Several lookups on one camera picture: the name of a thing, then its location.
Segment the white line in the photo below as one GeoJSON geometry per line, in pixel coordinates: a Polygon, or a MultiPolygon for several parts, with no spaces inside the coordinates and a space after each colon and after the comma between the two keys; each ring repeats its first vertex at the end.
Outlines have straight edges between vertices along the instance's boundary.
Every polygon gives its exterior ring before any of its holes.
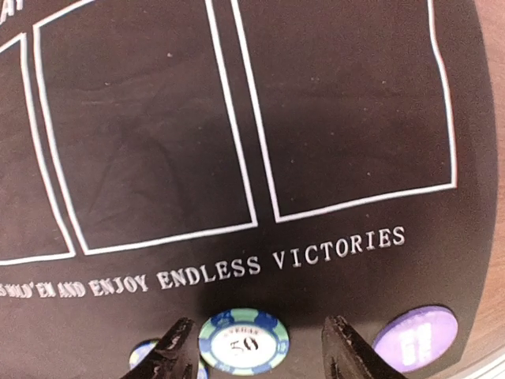
{"type": "Polygon", "coordinates": [[[256,218],[253,194],[251,192],[251,184],[249,182],[249,175],[247,173],[247,166],[245,164],[244,152],[242,150],[240,133],[238,132],[234,102],[231,97],[230,85],[228,83],[228,75],[226,73],[223,50],[221,49],[221,42],[219,40],[218,25],[215,22],[214,6],[212,4],[212,0],[205,0],[205,5],[207,8],[208,21],[211,27],[212,43],[214,45],[215,60],[218,65],[219,77],[221,78],[221,87],[223,88],[224,101],[226,104],[226,110],[228,112],[228,118],[230,120],[231,131],[234,136],[235,148],[237,150],[238,162],[240,164],[242,181],[244,182],[244,190],[245,196],[247,197],[247,205],[249,206],[249,214],[251,215],[252,223],[257,225],[258,221],[256,218]]]}
{"type": "Polygon", "coordinates": [[[451,151],[451,184],[458,186],[458,157],[456,155],[455,121],[452,111],[451,89],[443,58],[440,53],[439,43],[436,38],[435,27],[435,7],[433,0],[428,0],[429,36],[432,43],[433,54],[440,72],[440,79],[443,87],[443,99],[445,101],[445,111],[447,117],[447,128],[449,132],[449,149],[451,151]]]}
{"type": "Polygon", "coordinates": [[[265,136],[263,116],[261,115],[260,101],[258,99],[258,92],[256,90],[256,81],[254,79],[253,66],[251,64],[251,58],[249,57],[249,48],[247,46],[247,38],[245,37],[244,24],[242,22],[242,15],[240,12],[240,7],[238,5],[238,0],[231,0],[231,5],[234,12],[238,41],[240,43],[240,49],[242,52],[242,60],[244,61],[245,75],[247,76],[252,109],[254,111],[254,118],[256,120],[256,128],[258,129],[258,136],[260,138],[261,155],[263,156],[265,174],[267,175],[270,200],[272,208],[274,210],[275,221],[278,222],[280,219],[280,211],[279,204],[277,202],[277,191],[275,190],[274,175],[272,174],[270,155],[268,154],[267,137],[265,136]]]}
{"type": "Polygon", "coordinates": [[[42,175],[42,180],[44,183],[44,187],[46,189],[47,198],[49,200],[51,211],[53,212],[54,219],[56,220],[56,224],[58,225],[58,228],[62,233],[63,239],[65,240],[69,252],[3,260],[0,261],[0,266],[20,265],[23,263],[39,262],[39,261],[56,261],[60,259],[75,257],[76,255],[76,250],[73,246],[72,238],[70,237],[69,230],[67,229],[65,222],[63,221],[62,214],[60,213],[58,207],[58,202],[56,201],[56,196],[54,195],[53,186],[51,184],[51,178],[49,176],[49,172],[47,171],[47,165],[44,159],[42,145],[40,143],[40,135],[37,127],[35,105],[33,103],[32,85],[30,83],[30,73],[28,69],[28,46],[27,46],[28,43],[26,33],[21,33],[18,36],[14,37],[12,40],[10,40],[8,43],[2,45],[0,47],[0,54],[18,42],[20,43],[20,51],[21,51],[20,53],[21,77],[23,79],[24,97],[26,101],[26,109],[28,112],[30,131],[32,134],[33,147],[35,149],[37,163],[39,165],[40,174],[42,175]]]}
{"type": "Polygon", "coordinates": [[[85,6],[86,4],[93,1],[94,0],[84,0],[81,2],[76,2],[71,6],[67,6],[66,8],[60,10],[59,12],[49,17],[46,17],[33,25],[33,53],[35,57],[36,78],[37,78],[37,85],[39,87],[39,97],[40,97],[40,104],[42,105],[42,114],[44,117],[44,122],[46,124],[47,140],[49,141],[50,154],[51,157],[53,158],[54,169],[56,170],[56,176],[58,178],[60,188],[62,189],[63,200],[65,202],[65,206],[69,214],[70,223],[72,224],[73,229],[76,232],[77,240],[79,241],[80,247],[84,251],[84,254],[86,254],[89,250],[88,244],[84,239],[84,234],[82,232],[82,229],[80,228],[79,221],[77,220],[75,209],[73,208],[72,198],[70,196],[69,187],[67,186],[65,180],[65,175],[63,174],[63,167],[58,154],[56,138],[54,136],[53,120],[51,117],[51,110],[49,108],[49,100],[47,99],[46,81],[44,79],[40,28],[43,25],[51,21],[54,21],[57,18],[64,16],[65,14],[72,12],[73,10],[81,6],[85,6]]]}
{"type": "Polygon", "coordinates": [[[164,237],[159,239],[153,239],[151,241],[144,242],[134,242],[126,245],[120,246],[111,246],[111,247],[102,247],[98,249],[91,249],[88,252],[88,255],[96,255],[96,254],[105,254],[105,253],[114,253],[117,251],[125,251],[125,250],[135,250],[142,249],[144,247],[158,246],[171,242],[180,242],[187,241],[189,239],[194,238],[202,238],[202,237],[210,237],[212,235],[224,235],[228,233],[234,233],[236,231],[245,231],[247,229],[253,229],[257,227],[257,225],[253,223],[245,223],[243,225],[236,225],[232,227],[220,227],[216,229],[208,229],[206,231],[195,231],[193,233],[187,233],[185,235],[173,235],[170,237],[164,237]]]}
{"type": "Polygon", "coordinates": [[[20,42],[21,39],[23,38],[23,33],[18,34],[14,38],[12,38],[10,41],[7,41],[3,45],[0,46],[0,54],[3,53],[5,50],[7,50],[9,47],[14,46],[16,43],[20,42]]]}
{"type": "Polygon", "coordinates": [[[496,367],[501,367],[502,364],[505,361],[504,356],[500,356],[497,359],[493,360],[492,362],[488,363],[487,365],[481,367],[478,370],[475,370],[475,367],[470,367],[467,371],[472,371],[471,373],[468,373],[468,376],[464,376],[465,379],[480,379],[482,377],[488,376],[490,372],[492,372],[496,367]]]}
{"type": "Polygon", "coordinates": [[[72,12],[75,9],[78,9],[78,8],[88,4],[90,2],[93,2],[93,1],[94,0],[84,0],[81,2],[76,2],[75,4],[72,4],[71,6],[68,6],[67,8],[62,9],[61,11],[59,11],[59,12],[57,12],[57,13],[55,13],[55,14],[53,14],[53,15],[51,15],[51,16],[49,16],[49,17],[47,17],[47,18],[45,18],[45,19],[41,20],[40,22],[33,25],[36,77],[37,77],[37,84],[39,87],[39,95],[40,95],[40,102],[41,102],[42,110],[43,110],[43,117],[44,117],[44,121],[46,123],[47,138],[49,141],[50,153],[51,153],[51,157],[53,159],[54,168],[56,170],[56,175],[58,177],[60,187],[62,188],[62,194],[63,194],[63,198],[65,201],[65,205],[67,207],[67,212],[69,213],[70,222],[73,225],[73,228],[76,232],[77,239],[79,240],[79,243],[80,243],[80,246],[84,252],[84,255],[96,255],[96,254],[113,253],[113,252],[125,251],[125,250],[135,250],[135,249],[141,249],[141,248],[149,247],[149,246],[158,246],[158,245],[162,245],[162,244],[166,244],[166,243],[170,243],[170,242],[185,241],[185,240],[192,239],[192,238],[200,238],[200,237],[206,237],[206,236],[211,236],[211,235],[232,233],[235,231],[241,231],[241,230],[257,227],[258,223],[257,223],[257,218],[256,218],[256,210],[254,208],[253,195],[252,195],[252,191],[251,191],[251,187],[250,187],[247,168],[245,165],[245,157],[244,157],[244,153],[242,151],[240,135],[238,132],[238,125],[237,125],[234,107],[233,107],[233,101],[231,98],[230,87],[228,85],[226,68],[224,66],[223,53],[221,51],[221,45],[219,42],[219,33],[217,30],[217,25],[215,23],[215,17],[214,17],[214,13],[213,13],[212,4],[210,3],[210,7],[209,7],[209,2],[207,2],[209,22],[211,25],[212,40],[214,43],[215,55],[216,55],[216,60],[217,60],[218,68],[219,68],[219,76],[220,76],[221,84],[223,87],[223,95],[224,95],[224,99],[226,102],[226,109],[228,111],[228,115],[229,115],[229,119],[230,119],[230,126],[232,129],[232,134],[234,136],[234,143],[235,143],[235,147],[237,150],[238,161],[239,161],[239,166],[241,169],[242,179],[244,182],[245,195],[246,195],[247,203],[249,206],[249,214],[251,216],[251,223],[246,223],[246,224],[242,224],[242,225],[234,225],[231,227],[220,227],[220,228],[216,228],[216,229],[209,229],[206,231],[196,231],[196,232],[192,232],[192,233],[188,233],[188,234],[184,234],[184,235],[174,235],[174,236],[169,236],[169,237],[164,237],[164,238],[153,239],[151,241],[134,242],[134,243],[124,244],[124,245],[119,245],[119,246],[108,246],[108,247],[96,248],[96,249],[90,249],[88,247],[88,244],[86,243],[86,240],[84,237],[84,233],[80,227],[79,219],[77,218],[75,208],[73,207],[73,202],[72,202],[72,198],[70,195],[69,187],[66,183],[65,174],[64,174],[62,163],[61,163],[59,153],[58,153],[58,144],[56,142],[56,136],[54,133],[54,126],[53,126],[53,121],[52,121],[52,117],[51,117],[51,109],[49,106],[49,100],[47,98],[47,89],[46,89],[46,83],[45,83],[45,79],[44,79],[43,60],[42,60],[42,45],[41,45],[42,41],[41,41],[40,29],[44,25],[58,19],[59,17],[64,16],[67,13],[72,12]]]}
{"type": "Polygon", "coordinates": [[[242,21],[240,6],[238,5],[238,0],[230,0],[232,9],[234,12],[235,25],[237,28],[238,39],[240,43],[242,60],[244,62],[245,74],[247,76],[247,81],[249,84],[249,95],[251,97],[252,108],[254,111],[254,117],[256,119],[256,128],[258,130],[258,136],[260,139],[261,153],[264,161],[265,174],[267,175],[268,189],[270,191],[271,204],[274,212],[276,223],[285,223],[293,220],[300,220],[308,217],[314,217],[318,215],[323,215],[329,212],[335,212],[346,208],[357,207],[359,205],[365,205],[374,203],[377,201],[385,201],[394,198],[408,197],[414,195],[420,195],[425,193],[434,193],[443,190],[451,190],[457,188],[457,156],[456,156],[456,143],[455,143],[455,128],[452,113],[452,103],[451,103],[451,92],[449,89],[449,82],[447,79],[447,73],[445,70],[445,65],[443,64],[443,59],[440,54],[438,43],[436,41],[435,32],[435,21],[434,21],[434,9],[433,0],[428,0],[428,14],[429,14],[429,30],[430,30],[430,40],[432,43],[433,54],[435,55],[436,62],[440,72],[440,78],[443,86],[444,102],[446,107],[447,115],[447,129],[449,133],[449,148],[451,152],[451,182],[449,184],[441,184],[437,186],[430,186],[417,189],[408,189],[397,191],[393,193],[384,193],[376,196],[365,197],[358,200],[346,201],[344,203],[339,203],[336,205],[330,205],[323,208],[313,209],[311,211],[294,213],[291,215],[280,215],[279,203],[277,198],[277,191],[275,189],[274,175],[271,169],[270,156],[267,146],[267,138],[264,131],[263,116],[261,114],[260,101],[258,93],[256,90],[256,81],[253,73],[253,66],[251,63],[251,58],[249,55],[249,48],[247,45],[247,37],[245,36],[244,24],[242,21]]]}
{"type": "Polygon", "coordinates": [[[308,217],[324,215],[324,214],[335,212],[335,211],[341,211],[343,209],[357,207],[359,205],[376,203],[377,201],[385,201],[385,200],[390,200],[390,199],[396,199],[398,197],[408,197],[408,196],[422,195],[422,194],[426,194],[426,193],[434,193],[434,192],[439,192],[439,191],[452,190],[454,188],[455,187],[452,184],[448,183],[448,184],[440,184],[438,186],[432,186],[432,187],[421,187],[421,188],[416,188],[416,189],[408,189],[405,191],[382,193],[380,195],[375,195],[375,196],[371,196],[371,197],[363,197],[363,198],[357,199],[357,200],[346,201],[345,203],[330,205],[329,207],[325,207],[325,208],[313,209],[312,211],[294,213],[292,215],[286,215],[286,216],[280,216],[278,223],[286,223],[289,221],[306,219],[308,217]]]}
{"type": "Polygon", "coordinates": [[[505,368],[500,367],[499,370],[493,370],[490,375],[492,377],[489,378],[482,378],[482,379],[503,379],[503,374],[505,373],[505,368]]]}
{"type": "Polygon", "coordinates": [[[77,8],[85,6],[86,4],[89,4],[90,2],[94,1],[95,0],[80,0],[79,2],[74,2],[72,5],[63,8],[62,10],[59,10],[58,12],[53,13],[50,16],[47,16],[46,18],[43,18],[42,20],[34,24],[33,27],[41,28],[45,24],[49,24],[50,22],[60,18],[61,16],[65,16],[67,13],[73,12],[77,8]]]}

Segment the black clamp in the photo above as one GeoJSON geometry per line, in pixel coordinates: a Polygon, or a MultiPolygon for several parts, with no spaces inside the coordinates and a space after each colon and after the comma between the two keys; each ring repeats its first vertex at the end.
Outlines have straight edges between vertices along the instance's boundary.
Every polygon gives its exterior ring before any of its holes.
{"type": "MultiPolygon", "coordinates": [[[[148,356],[122,379],[194,379],[198,368],[194,322],[182,318],[148,356]]],[[[392,369],[340,316],[327,317],[323,333],[326,379],[406,379],[392,369]]]]}

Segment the poker table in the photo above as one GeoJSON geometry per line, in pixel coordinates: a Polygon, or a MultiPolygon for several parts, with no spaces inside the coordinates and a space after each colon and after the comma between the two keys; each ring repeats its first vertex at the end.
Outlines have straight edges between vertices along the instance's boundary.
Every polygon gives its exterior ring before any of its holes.
{"type": "Polygon", "coordinates": [[[477,9],[484,33],[484,42],[488,54],[488,64],[492,79],[495,100],[496,128],[499,149],[499,201],[498,218],[489,263],[488,277],[481,304],[469,343],[461,362],[448,370],[435,375],[446,377],[501,377],[503,375],[503,356],[505,351],[505,43],[499,38],[505,29],[505,20],[500,15],[500,3],[497,1],[477,0],[477,9]]]}
{"type": "Polygon", "coordinates": [[[434,306],[406,376],[499,372],[498,2],[0,4],[0,377],[120,377],[233,308],[287,328],[265,378],[434,306]]]}

